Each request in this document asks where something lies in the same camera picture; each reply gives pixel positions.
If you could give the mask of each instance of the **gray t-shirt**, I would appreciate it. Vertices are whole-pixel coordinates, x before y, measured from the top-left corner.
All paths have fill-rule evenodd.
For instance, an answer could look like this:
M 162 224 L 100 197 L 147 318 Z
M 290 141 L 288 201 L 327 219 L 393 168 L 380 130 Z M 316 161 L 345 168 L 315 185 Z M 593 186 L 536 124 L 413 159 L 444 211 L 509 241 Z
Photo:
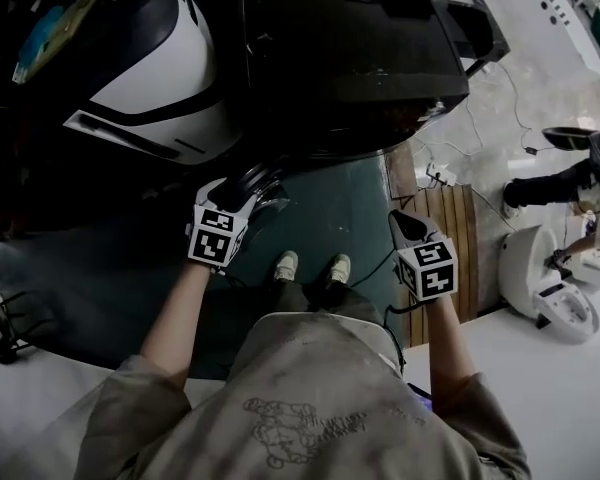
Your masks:
M 530 478 L 481 374 L 436 415 L 360 334 L 331 315 L 270 315 L 194 408 L 131 357 L 103 386 L 75 478 Z

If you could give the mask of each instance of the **pants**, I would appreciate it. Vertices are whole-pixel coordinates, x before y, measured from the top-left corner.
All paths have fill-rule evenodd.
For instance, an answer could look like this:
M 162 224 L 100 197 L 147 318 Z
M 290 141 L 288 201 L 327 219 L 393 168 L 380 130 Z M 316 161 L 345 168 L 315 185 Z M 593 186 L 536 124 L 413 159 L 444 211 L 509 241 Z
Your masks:
M 578 201 L 578 189 L 591 188 L 592 173 L 589 160 L 583 160 L 551 176 L 516 178 L 504 190 L 504 201 L 513 208 Z
M 339 281 L 330 281 L 326 286 L 313 290 L 292 281 L 276 281 L 271 288 L 271 308 L 275 313 L 325 311 L 382 325 L 376 307 Z

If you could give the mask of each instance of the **person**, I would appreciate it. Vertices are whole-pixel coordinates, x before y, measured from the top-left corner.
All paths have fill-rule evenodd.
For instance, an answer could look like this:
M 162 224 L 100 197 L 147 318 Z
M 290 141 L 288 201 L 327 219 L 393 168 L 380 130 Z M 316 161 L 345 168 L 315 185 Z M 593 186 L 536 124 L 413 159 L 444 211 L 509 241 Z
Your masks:
M 565 249 L 558 249 L 550 259 L 550 266 L 562 268 L 574 254 L 600 249 L 600 179 L 595 175 L 589 159 L 549 176 L 520 179 L 505 183 L 502 195 L 503 212 L 508 219 L 519 216 L 528 205 L 549 203 L 587 202 L 596 213 L 595 231 L 576 240 Z
M 183 392 L 210 269 L 187 263 L 140 355 L 103 385 L 75 477 L 530 478 L 525 453 L 476 372 L 449 296 L 427 307 L 430 412 L 403 382 L 376 308 L 346 286 L 338 255 L 309 302 L 298 256 L 273 274 L 226 385 L 197 407 Z

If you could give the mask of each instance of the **tiled floor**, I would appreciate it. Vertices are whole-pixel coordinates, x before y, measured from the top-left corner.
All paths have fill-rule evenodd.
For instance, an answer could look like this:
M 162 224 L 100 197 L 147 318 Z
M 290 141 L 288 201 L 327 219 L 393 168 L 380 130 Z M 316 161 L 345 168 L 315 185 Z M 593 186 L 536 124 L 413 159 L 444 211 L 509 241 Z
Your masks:
M 521 122 L 532 130 L 526 134 L 524 145 L 538 149 L 550 147 L 541 130 L 550 126 L 581 126 L 600 130 L 600 80 L 581 86 L 569 86 L 552 79 L 543 68 L 546 59 L 531 58 L 527 53 L 527 34 L 516 16 L 516 5 L 524 2 L 485 0 L 500 25 L 511 53 L 501 64 L 511 75 L 519 93 L 518 115 Z M 435 160 L 448 164 L 458 175 L 459 183 L 471 183 L 496 207 L 501 205 L 501 190 L 505 181 L 513 177 L 531 177 L 558 172 L 583 157 L 582 153 L 566 153 L 555 149 L 540 151 L 537 156 L 527 154 L 520 145 L 523 129 L 514 114 L 515 92 L 500 65 L 490 64 L 487 72 L 480 72 L 471 80 L 471 96 L 450 115 L 417 135 L 424 143 L 451 142 L 471 156 L 465 156 L 448 145 L 431 145 Z M 475 126 L 484 141 L 480 142 L 472 126 L 467 104 L 475 118 Z M 417 152 L 422 143 L 412 140 Z M 419 184 L 428 183 L 424 168 L 430 161 L 427 148 L 415 157 Z M 480 255 L 480 306 L 492 306 L 499 300 L 496 272 L 499 243 L 510 229 L 488 206 L 476 197 L 478 242 Z M 516 228 L 529 227 L 550 221 L 562 225 L 566 208 L 551 205 L 530 208 L 512 222 Z

